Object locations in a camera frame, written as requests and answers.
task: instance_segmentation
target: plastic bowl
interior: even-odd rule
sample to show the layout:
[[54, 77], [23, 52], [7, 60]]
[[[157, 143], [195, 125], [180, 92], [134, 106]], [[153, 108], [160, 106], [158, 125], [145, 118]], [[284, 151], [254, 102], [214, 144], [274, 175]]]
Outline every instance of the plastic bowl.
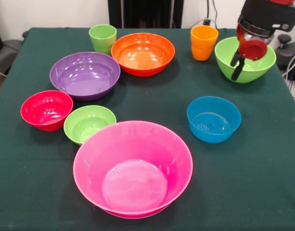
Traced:
[[113, 112], [109, 109], [89, 105], [69, 114], [64, 123], [64, 132], [71, 141], [82, 145], [94, 133], [116, 122]]
[[113, 89], [120, 73], [119, 64], [111, 56], [79, 52], [56, 62], [50, 70], [50, 81], [75, 100], [91, 101]]
[[174, 45], [151, 33], [134, 33], [118, 39], [111, 48], [112, 57], [121, 68], [137, 77], [153, 76], [173, 59]]
[[46, 90], [30, 96], [21, 106], [21, 117], [43, 131], [59, 130], [73, 107], [71, 97], [58, 90]]
[[[215, 55], [218, 66], [222, 73], [231, 80], [231, 75], [235, 69], [230, 65], [231, 59], [239, 47], [237, 37], [230, 37], [221, 40], [215, 46]], [[245, 66], [234, 82], [249, 83], [263, 76], [276, 62], [275, 51], [268, 46], [267, 54], [257, 61], [245, 59]]]
[[75, 183], [99, 208], [123, 218], [160, 212], [189, 184], [193, 162], [173, 131], [146, 121], [124, 121], [101, 129], [78, 150]]
[[226, 141], [241, 124], [238, 108], [215, 96], [200, 97], [191, 102], [187, 118], [192, 134], [208, 143]]

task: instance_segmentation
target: orange bowl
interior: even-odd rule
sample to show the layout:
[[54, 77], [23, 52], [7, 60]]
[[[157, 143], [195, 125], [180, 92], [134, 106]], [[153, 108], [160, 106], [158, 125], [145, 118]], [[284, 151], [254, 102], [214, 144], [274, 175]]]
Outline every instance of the orange bowl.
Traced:
[[126, 35], [111, 48], [111, 55], [121, 68], [137, 77], [159, 73], [170, 63], [174, 54], [174, 45], [168, 39], [151, 33]]

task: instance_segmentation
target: green cloth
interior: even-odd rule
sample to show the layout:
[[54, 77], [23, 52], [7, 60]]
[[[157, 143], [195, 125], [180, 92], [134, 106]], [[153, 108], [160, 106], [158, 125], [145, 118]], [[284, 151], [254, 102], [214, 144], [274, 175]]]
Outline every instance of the green cloth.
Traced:
[[[277, 66], [237, 84], [217, 67], [191, 56], [189, 29], [119, 29], [118, 38], [148, 31], [175, 45], [172, 62], [156, 76], [125, 72], [114, 90], [94, 102], [118, 121], [148, 120], [175, 131], [194, 162], [186, 191], [147, 219], [116, 218], [93, 207], [72, 175], [78, 146], [63, 133], [25, 123], [20, 107], [30, 95], [54, 89], [49, 71], [60, 58], [92, 51], [87, 28], [33, 28], [0, 92], [0, 230], [16, 231], [295, 231], [295, 102]], [[235, 35], [220, 29], [218, 40]], [[188, 128], [188, 104], [214, 95], [232, 101], [242, 123], [226, 142], [209, 144]]]

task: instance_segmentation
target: wall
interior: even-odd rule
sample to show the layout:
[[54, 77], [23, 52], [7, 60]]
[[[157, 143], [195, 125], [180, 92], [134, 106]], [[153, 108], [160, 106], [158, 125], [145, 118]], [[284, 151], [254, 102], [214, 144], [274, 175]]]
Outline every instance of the wall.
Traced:
[[109, 23], [107, 0], [0, 0], [0, 35], [22, 39], [31, 27], [91, 27]]
[[[241, 9], [245, 0], [215, 0], [216, 9], [218, 11], [217, 26], [219, 28], [236, 28], [237, 20], [240, 16]], [[198, 20], [206, 17], [206, 0], [184, 0], [182, 27], [190, 28]], [[210, 18], [215, 18], [215, 12], [210, 0]], [[279, 45], [277, 36], [284, 34], [283, 31], [275, 33], [275, 39], [271, 42], [272, 48]], [[288, 33], [295, 41], [295, 27]]]
[[[215, 0], [219, 28], [236, 28], [245, 0]], [[210, 17], [214, 18], [212, 0]], [[206, 0], [184, 0], [182, 27], [190, 28], [206, 17]], [[91, 27], [109, 23], [107, 0], [0, 0], [0, 34], [3, 40], [22, 39], [33, 26]], [[295, 41], [295, 27], [289, 33]], [[277, 39], [271, 43], [278, 46]]]

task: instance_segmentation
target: plastic cup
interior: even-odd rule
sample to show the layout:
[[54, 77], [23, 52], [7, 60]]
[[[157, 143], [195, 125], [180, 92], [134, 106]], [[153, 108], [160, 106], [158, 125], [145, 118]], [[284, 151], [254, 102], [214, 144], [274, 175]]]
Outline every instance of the plastic cup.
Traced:
[[195, 26], [190, 31], [191, 53], [194, 59], [207, 60], [218, 38], [218, 31], [211, 26]]
[[111, 55], [111, 47], [117, 39], [117, 30], [114, 26], [101, 24], [90, 28], [89, 36], [94, 51]]

